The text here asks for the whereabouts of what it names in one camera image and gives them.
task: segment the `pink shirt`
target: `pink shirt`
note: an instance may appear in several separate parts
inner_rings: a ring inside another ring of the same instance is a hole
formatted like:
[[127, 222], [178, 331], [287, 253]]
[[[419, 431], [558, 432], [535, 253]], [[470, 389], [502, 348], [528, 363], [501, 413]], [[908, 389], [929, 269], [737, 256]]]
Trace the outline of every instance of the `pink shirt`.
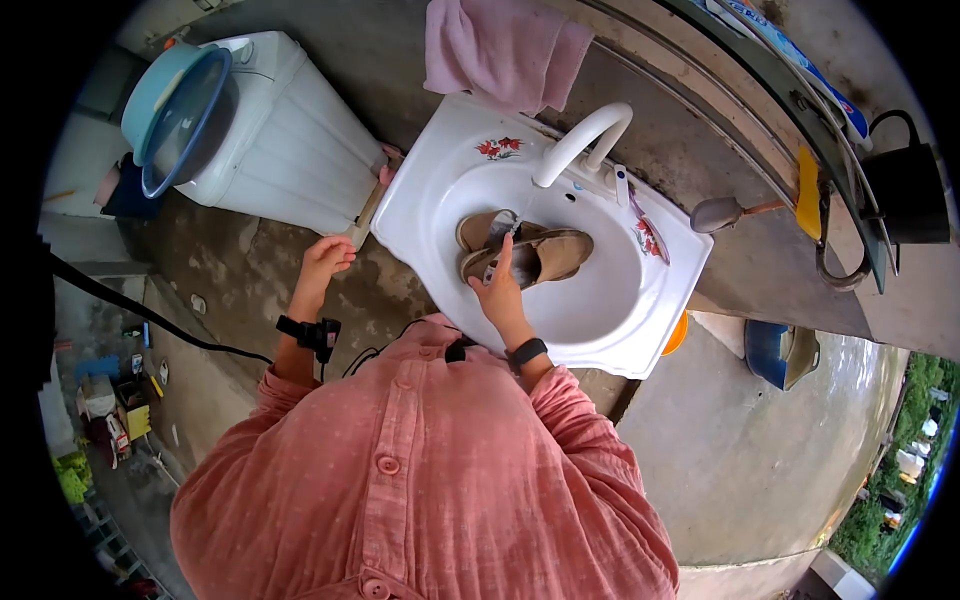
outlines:
[[674, 597], [634, 452], [576, 378], [447, 364], [459, 333], [428, 319], [316, 390], [267, 370], [174, 501], [197, 597]]

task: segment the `yellow object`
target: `yellow object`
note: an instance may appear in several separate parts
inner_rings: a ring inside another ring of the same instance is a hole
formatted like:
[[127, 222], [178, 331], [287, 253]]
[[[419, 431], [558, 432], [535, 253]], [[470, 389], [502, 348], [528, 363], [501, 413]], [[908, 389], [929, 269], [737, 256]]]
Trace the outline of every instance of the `yellow object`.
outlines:
[[797, 225], [817, 241], [820, 240], [822, 233], [820, 228], [820, 192], [817, 190], [819, 174], [817, 161], [813, 159], [813, 155], [806, 146], [801, 146], [800, 181], [797, 186], [800, 189], [800, 193], [797, 194]]
[[677, 326], [673, 328], [673, 333], [670, 334], [670, 339], [666, 341], [666, 347], [663, 349], [663, 352], [660, 353], [660, 356], [666, 356], [670, 352], [680, 347], [680, 344], [684, 342], [686, 338], [686, 327], [687, 327], [686, 311], [680, 316], [680, 320], [677, 322]]
[[156, 388], [156, 395], [163, 397], [163, 390], [160, 389], [160, 384], [156, 383], [156, 377], [150, 375], [150, 380], [154, 382], [154, 387]]
[[148, 431], [153, 431], [150, 427], [150, 406], [146, 404], [130, 411], [118, 406], [117, 414], [120, 416], [120, 422], [127, 430], [127, 437], [131, 442], [147, 435]]

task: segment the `sink basin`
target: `sink basin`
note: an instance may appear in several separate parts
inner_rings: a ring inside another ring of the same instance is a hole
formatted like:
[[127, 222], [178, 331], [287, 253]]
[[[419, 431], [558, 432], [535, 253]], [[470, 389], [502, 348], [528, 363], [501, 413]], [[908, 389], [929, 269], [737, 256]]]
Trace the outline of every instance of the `sink basin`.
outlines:
[[694, 233], [682, 211], [632, 180], [669, 251], [668, 267], [644, 253], [637, 218], [612, 189], [588, 191], [569, 172], [549, 188], [536, 187], [532, 174], [556, 137], [533, 119], [499, 114], [464, 94], [447, 96], [386, 191], [371, 232], [413, 268], [467, 336], [502, 352], [499, 335], [460, 279], [465, 252], [454, 238], [457, 224], [510, 208], [549, 228], [585, 231], [594, 242], [587, 262], [570, 279], [524, 291], [524, 311], [555, 362], [645, 378], [689, 300], [712, 239]]

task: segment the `pink towel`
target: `pink towel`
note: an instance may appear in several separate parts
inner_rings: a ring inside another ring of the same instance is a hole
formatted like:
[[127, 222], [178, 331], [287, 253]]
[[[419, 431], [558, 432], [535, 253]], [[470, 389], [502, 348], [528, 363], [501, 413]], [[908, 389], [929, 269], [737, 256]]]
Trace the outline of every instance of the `pink towel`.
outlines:
[[470, 90], [503, 112], [563, 110], [593, 32], [529, 0], [432, 0], [426, 8], [426, 81]]

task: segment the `white washing machine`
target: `white washing machine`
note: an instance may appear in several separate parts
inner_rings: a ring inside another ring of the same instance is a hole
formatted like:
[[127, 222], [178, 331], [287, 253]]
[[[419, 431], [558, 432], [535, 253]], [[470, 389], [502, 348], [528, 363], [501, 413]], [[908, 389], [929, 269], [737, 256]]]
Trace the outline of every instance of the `white washing machine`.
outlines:
[[203, 167], [175, 187], [206, 206], [321, 234], [347, 231], [387, 163], [380, 143], [283, 32], [210, 44], [232, 55], [218, 100], [228, 106], [216, 108], [228, 129], [215, 136], [218, 147], [192, 151], [206, 155]]

